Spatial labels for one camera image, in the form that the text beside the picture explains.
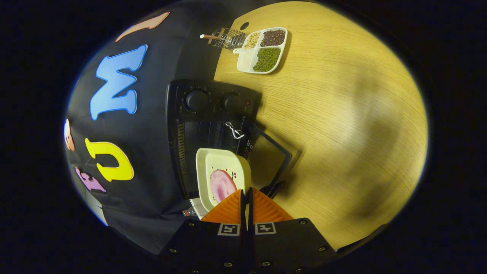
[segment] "metal wire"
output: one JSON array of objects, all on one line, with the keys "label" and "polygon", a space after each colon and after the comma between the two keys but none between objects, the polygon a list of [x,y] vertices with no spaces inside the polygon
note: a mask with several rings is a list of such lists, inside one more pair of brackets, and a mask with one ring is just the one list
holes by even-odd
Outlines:
[{"label": "metal wire", "polygon": [[235,130],[232,126],[231,122],[226,122],[225,126],[229,127],[232,130],[233,138],[234,139],[240,139],[245,136],[245,134],[242,134],[241,130]]},{"label": "metal wire", "polygon": [[224,49],[234,49],[240,48],[245,40],[245,33],[234,30],[234,29],[227,29],[221,28],[215,32],[213,32],[213,36],[218,36],[222,33],[219,39],[215,39],[212,46],[224,48]]}]

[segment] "letter m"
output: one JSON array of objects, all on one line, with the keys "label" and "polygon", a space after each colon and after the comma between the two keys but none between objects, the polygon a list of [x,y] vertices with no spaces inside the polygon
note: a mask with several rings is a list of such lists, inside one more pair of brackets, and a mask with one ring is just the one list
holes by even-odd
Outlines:
[{"label": "letter m", "polygon": [[137,78],[132,75],[119,72],[122,69],[136,71],[139,69],[147,51],[147,45],[141,45],[135,50],[115,55],[106,56],[96,70],[96,77],[106,83],[93,95],[90,101],[90,113],[93,121],[98,115],[106,111],[126,110],[134,114],[137,110],[137,93],[131,89],[127,94],[115,97],[118,93],[135,83]]}]

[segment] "black cloth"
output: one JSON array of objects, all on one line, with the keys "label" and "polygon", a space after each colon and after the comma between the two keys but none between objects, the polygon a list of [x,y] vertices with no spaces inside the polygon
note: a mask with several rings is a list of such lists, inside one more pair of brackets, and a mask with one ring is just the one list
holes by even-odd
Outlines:
[{"label": "black cloth", "polygon": [[[106,189],[106,193],[90,192],[103,205],[108,226],[153,254],[160,252],[187,218],[182,215],[182,210],[191,206],[181,194],[169,157],[165,123],[166,87],[178,78],[213,80],[221,50],[206,45],[207,40],[200,39],[199,35],[231,25],[232,14],[216,20],[204,19],[219,13],[226,14],[221,9],[217,3],[178,3],[134,23],[169,11],[168,17],[153,29],[139,30],[118,42],[115,39],[123,30],[113,34],[83,69],[66,111],[75,151],[65,149],[65,152],[75,189],[82,193],[85,188],[75,172],[77,167],[96,178]],[[111,111],[101,113],[93,121],[90,100],[106,83],[95,76],[101,60],[143,44],[148,49],[141,67],[134,72],[126,70],[137,78],[130,86],[137,92],[136,113],[129,115],[126,111]],[[85,138],[91,142],[107,141],[117,145],[133,167],[133,179],[105,180],[96,163],[109,167],[118,163],[111,155],[91,158],[84,144]]]}]

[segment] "white tray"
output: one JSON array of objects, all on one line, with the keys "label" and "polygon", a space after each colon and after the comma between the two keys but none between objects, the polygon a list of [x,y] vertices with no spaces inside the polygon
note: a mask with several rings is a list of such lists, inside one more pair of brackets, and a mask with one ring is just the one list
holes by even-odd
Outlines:
[{"label": "white tray", "polygon": [[[264,39],[264,32],[269,31],[269,30],[272,30],[272,31],[283,30],[285,32],[284,42],[282,42],[282,44],[280,44],[278,46],[261,47],[261,42]],[[247,44],[248,38],[256,32],[261,32],[261,34],[259,35],[259,39],[257,40],[257,44],[252,49],[245,49],[244,47]],[[237,69],[239,71],[242,71],[242,72],[257,73],[257,74],[268,74],[268,73],[273,72],[277,68],[277,66],[279,65],[279,62],[280,62],[281,57],[282,57],[282,53],[284,52],[284,47],[286,45],[286,41],[287,41],[287,29],[285,29],[283,27],[275,27],[275,28],[268,28],[268,29],[262,29],[262,30],[254,31],[253,33],[249,34],[247,36],[247,38],[245,38],[245,41],[243,42],[244,44],[242,45],[242,48],[233,50],[233,53],[240,54],[239,59],[237,60]],[[257,53],[259,52],[259,50],[261,48],[280,48],[281,49],[281,53],[279,54],[279,58],[277,59],[276,65],[274,65],[274,67],[271,70],[266,71],[266,72],[259,72],[259,71],[255,71],[253,69],[253,67],[257,63],[257,60],[259,59],[257,57]]]},{"label": "white tray", "polygon": [[206,211],[212,210],[218,203],[213,199],[210,187],[210,175],[213,171],[225,170],[229,175],[235,172],[232,180],[238,189],[247,193],[250,187],[250,166],[244,157],[234,154],[229,150],[200,148],[196,152],[196,177],[198,178],[198,191],[201,203]]}]

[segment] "black toaster oven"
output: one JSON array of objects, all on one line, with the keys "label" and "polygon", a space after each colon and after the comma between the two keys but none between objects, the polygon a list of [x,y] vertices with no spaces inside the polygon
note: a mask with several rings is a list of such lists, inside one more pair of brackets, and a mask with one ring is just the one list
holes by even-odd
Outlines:
[{"label": "black toaster oven", "polygon": [[250,132],[254,126],[257,100],[256,91],[224,82],[184,79],[168,85],[169,149],[176,178],[186,199],[199,197],[195,162],[198,149],[215,148],[248,154],[248,135],[235,138],[232,131]]}]

